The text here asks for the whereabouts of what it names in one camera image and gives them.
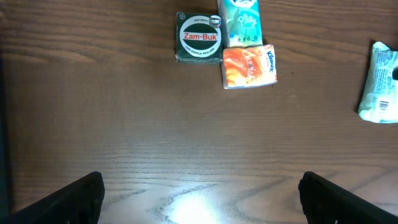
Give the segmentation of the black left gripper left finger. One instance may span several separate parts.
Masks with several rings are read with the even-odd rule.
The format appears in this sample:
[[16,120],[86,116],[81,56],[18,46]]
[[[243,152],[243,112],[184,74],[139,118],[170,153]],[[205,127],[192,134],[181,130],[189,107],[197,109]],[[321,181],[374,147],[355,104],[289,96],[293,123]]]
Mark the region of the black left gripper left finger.
[[1,219],[1,224],[97,224],[104,194],[101,173],[91,172]]

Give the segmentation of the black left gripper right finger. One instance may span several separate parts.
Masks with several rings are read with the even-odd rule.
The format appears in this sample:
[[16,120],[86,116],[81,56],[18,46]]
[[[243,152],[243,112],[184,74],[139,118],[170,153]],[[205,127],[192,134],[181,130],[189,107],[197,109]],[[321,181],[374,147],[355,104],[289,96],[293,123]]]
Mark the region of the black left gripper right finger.
[[397,223],[397,216],[314,172],[304,173],[298,190],[308,224]]

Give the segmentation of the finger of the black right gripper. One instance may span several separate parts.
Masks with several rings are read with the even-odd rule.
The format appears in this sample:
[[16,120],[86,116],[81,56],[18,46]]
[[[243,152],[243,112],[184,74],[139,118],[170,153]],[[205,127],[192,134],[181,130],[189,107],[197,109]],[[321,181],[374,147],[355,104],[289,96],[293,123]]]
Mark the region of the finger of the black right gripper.
[[394,69],[392,72],[392,78],[398,80],[398,69]]

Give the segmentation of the light blue wipes pack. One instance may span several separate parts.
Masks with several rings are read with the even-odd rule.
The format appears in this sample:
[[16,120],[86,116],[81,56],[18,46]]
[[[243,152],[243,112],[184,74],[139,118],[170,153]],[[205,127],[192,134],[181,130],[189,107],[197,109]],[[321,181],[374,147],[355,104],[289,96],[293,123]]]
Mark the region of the light blue wipes pack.
[[382,42],[375,42],[358,108],[361,119],[380,124],[397,122],[397,80],[392,78],[394,69],[397,69],[397,52]]

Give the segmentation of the orange tissue pack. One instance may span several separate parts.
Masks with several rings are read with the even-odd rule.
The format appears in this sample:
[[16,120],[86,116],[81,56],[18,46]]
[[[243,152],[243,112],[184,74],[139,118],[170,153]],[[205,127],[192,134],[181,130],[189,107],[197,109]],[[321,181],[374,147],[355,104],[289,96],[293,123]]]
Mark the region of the orange tissue pack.
[[277,83],[274,46],[224,49],[221,71],[224,89],[273,85]]

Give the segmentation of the teal tissue pack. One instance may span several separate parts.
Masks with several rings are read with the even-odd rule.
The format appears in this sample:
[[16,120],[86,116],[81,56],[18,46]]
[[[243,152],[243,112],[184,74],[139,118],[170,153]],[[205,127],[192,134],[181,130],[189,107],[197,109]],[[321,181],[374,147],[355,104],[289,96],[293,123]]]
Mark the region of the teal tissue pack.
[[258,0],[217,0],[224,48],[262,45]]

